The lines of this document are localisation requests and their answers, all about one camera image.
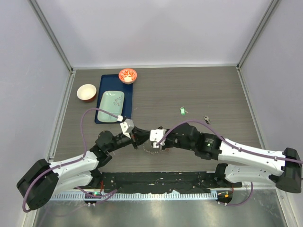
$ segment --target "gray wood surface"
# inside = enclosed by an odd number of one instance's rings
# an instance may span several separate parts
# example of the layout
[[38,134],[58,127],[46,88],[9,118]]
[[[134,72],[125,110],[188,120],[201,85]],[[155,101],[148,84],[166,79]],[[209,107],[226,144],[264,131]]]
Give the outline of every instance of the gray wood surface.
[[[97,99],[84,103],[77,96],[77,89],[86,83],[99,88],[101,75],[118,74],[120,69],[78,70],[71,90],[55,160],[63,160],[84,152],[80,134],[83,113],[97,106]],[[134,83],[132,120],[142,129],[170,128],[185,119],[203,119],[209,116],[212,126],[221,135],[260,147],[257,133],[235,67],[201,68],[149,68],[136,69],[138,79]],[[180,107],[188,114],[182,116]],[[84,120],[84,134],[88,148],[95,144],[102,130],[114,135],[121,132],[119,124],[95,124],[95,111]],[[209,132],[203,126],[195,126],[201,132]],[[172,148],[150,154],[142,146],[132,146],[111,153],[113,159],[102,168],[105,172],[149,171],[199,171],[215,170],[217,161],[203,160],[191,151]]]

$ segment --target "white bowl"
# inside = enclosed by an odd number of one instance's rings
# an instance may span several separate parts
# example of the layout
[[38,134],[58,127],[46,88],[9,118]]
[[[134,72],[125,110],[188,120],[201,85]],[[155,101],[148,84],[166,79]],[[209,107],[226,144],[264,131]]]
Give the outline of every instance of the white bowl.
[[77,91],[77,97],[85,102],[91,102],[95,99],[97,89],[92,84],[84,84]]

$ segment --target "blue tray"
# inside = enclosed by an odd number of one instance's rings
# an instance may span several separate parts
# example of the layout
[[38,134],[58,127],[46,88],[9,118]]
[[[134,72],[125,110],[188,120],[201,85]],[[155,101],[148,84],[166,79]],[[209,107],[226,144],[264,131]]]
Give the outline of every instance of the blue tray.
[[[132,117],[132,107],[133,107],[133,84],[124,84],[119,79],[117,74],[114,75],[103,75],[100,81],[100,88],[98,93],[97,108],[100,106],[101,97],[106,91],[123,91],[124,92],[124,103],[122,109],[122,116],[128,119]],[[96,124],[117,124],[120,122],[100,122],[97,118],[98,111],[95,114]]]

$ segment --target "white wall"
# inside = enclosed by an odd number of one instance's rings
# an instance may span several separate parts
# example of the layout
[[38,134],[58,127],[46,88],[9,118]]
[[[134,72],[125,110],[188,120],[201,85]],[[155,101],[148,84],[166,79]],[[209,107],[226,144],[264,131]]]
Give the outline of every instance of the white wall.
[[[303,1],[283,0],[242,68],[269,149],[303,160]],[[303,226],[303,193],[289,194]]]
[[73,67],[239,62],[270,0],[37,0]]
[[26,0],[0,2],[0,31],[0,220],[16,227],[16,184],[48,152],[69,73]]

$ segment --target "light green plate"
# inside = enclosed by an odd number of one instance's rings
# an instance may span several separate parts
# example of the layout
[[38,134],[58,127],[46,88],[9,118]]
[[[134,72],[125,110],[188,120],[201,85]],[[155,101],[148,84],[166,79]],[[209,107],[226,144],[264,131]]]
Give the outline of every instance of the light green plate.
[[[116,116],[121,115],[124,102],[124,93],[122,91],[106,91],[103,93],[100,109],[106,110]],[[113,123],[117,119],[102,111],[98,111],[97,118],[101,122]]]

